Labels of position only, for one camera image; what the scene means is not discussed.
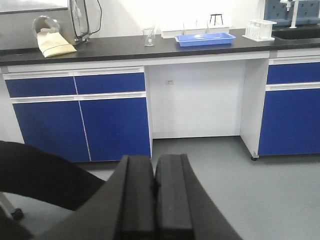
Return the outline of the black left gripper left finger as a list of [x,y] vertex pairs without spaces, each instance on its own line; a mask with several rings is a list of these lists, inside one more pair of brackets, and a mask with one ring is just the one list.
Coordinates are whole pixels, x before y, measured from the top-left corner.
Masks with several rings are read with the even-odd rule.
[[152,240],[154,175],[148,156],[125,155],[107,182],[38,240]]

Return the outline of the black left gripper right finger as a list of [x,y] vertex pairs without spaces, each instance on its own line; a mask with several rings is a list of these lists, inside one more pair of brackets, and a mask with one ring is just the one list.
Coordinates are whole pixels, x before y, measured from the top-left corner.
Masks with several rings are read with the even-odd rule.
[[186,154],[157,162],[156,223],[159,240],[240,240],[198,180]]

